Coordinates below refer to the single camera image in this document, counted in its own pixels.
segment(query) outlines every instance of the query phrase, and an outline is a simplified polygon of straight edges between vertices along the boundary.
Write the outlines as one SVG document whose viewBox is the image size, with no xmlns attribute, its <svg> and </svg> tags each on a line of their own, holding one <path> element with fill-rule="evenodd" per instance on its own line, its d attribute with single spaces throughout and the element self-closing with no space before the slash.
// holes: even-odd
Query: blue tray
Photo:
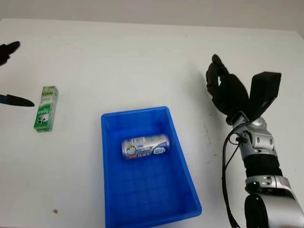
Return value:
<svg viewBox="0 0 304 228">
<path fill-rule="evenodd" d="M 107 228 L 153 227 L 201 214 L 167 107 L 104 114 L 101 125 Z M 122 140 L 161 133 L 170 140 L 167 152 L 123 158 Z"/>
</svg>

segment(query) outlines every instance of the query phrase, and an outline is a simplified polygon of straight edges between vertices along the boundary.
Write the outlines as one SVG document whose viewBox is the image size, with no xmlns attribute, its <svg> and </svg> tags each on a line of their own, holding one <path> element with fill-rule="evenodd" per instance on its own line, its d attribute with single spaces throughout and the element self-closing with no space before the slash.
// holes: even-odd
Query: can label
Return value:
<svg viewBox="0 0 304 228">
<path fill-rule="evenodd" d="M 122 142 L 123 156 L 134 159 L 164 153 L 169 148 L 169 139 L 164 134 L 139 137 Z"/>
</svg>

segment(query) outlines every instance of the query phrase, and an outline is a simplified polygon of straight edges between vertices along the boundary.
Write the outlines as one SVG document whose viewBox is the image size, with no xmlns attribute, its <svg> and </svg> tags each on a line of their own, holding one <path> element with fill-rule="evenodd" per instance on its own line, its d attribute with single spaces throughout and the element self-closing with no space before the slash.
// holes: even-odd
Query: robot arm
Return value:
<svg viewBox="0 0 304 228">
<path fill-rule="evenodd" d="M 243 122 L 240 117 L 234 126 Z M 304 215 L 279 168 L 274 139 L 262 117 L 241 128 L 240 150 L 246 168 L 245 217 L 248 228 L 304 228 Z"/>
<path fill-rule="evenodd" d="M 214 105 L 227 115 L 239 145 L 246 168 L 245 217 L 248 228 L 304 228 L 304 214 L 279 168 L 275 143 L 261 114 L 278 95 L 281 74 L 263 72 L 251 83 L 250 98 L 240 80 L 228 72 L 217 55 L 206 72 L 207 89 Z M 222 187 L 228 218 L 233 228 L 239 227 L 229 208 L 226 189 L 226 145 L 223 148 Z"/>
</svg>

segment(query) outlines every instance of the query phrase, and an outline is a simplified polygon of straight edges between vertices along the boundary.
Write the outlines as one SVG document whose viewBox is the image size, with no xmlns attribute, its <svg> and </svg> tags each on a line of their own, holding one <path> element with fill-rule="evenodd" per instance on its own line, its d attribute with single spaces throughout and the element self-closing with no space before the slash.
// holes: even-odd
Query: white tabletop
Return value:
<svg viewBox="0 0 304 228">
<path fill-rule="evenodd" d="M 304 40 L 296 32 L 0 21 L 0 43 L 15 40 L 21 48 L 0 68 L 0 94 L 22 96 L 36 106 L 0 105 L 0 226 L 104 227 L 100 116 L 166 105 L 203 213 L 163 227 L 228 227 L 221 148 L 231 127 L 205 87 L 215 53 L 248 89 L 254 74 L 282 73 L 279 96 L 263 117 L 283 174 L 304 207 Z M 37 133 L 37 105 L 48 85 L 59 90 L 54 128 Z M 237 153 L 227 181 L 232 211 L 242 227 L 245 178 Z"/>
</svg>

